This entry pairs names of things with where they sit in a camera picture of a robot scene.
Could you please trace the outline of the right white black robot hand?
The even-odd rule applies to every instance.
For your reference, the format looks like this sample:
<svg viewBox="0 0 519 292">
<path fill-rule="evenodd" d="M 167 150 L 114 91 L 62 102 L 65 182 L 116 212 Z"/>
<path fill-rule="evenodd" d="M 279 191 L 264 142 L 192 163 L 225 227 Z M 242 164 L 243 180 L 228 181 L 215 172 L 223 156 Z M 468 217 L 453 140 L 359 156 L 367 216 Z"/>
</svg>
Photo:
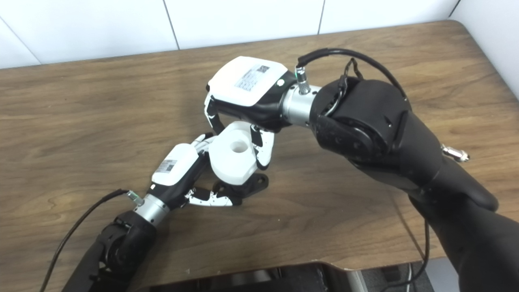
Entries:
<svg viewBox="0 0 519 292">
<path fill-rule="evenodd" d="M 204 112 L 213 131 L 225 129 L 220 114 L 249 123 L 256 166 L 266 170 L 275 133 L 290 123 L 284 118 L 284 94 L 296 83 L 283 64 L 239 56 L 224 65 L 206 85 Z"/>
</svg>

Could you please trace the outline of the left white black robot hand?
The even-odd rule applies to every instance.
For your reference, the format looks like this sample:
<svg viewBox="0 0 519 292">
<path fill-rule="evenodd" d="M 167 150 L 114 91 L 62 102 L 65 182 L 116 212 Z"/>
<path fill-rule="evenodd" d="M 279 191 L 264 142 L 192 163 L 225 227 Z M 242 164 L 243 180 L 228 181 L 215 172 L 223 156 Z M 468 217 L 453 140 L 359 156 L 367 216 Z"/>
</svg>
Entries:
<svg viewBox="0 0 519 292">
<path fill-rule="evenodd" d="M 154 201 L 162 208 L 174 210 L 186 204 L 197 206 L 239 206 L 241 198 L 195 187 L 209 166 L 209 146 L 216 139 L 213 133 L 199 135 L 189 144 L 177 144 L 163 159 L 151 177 L 145 201 Z"/>
</svg>

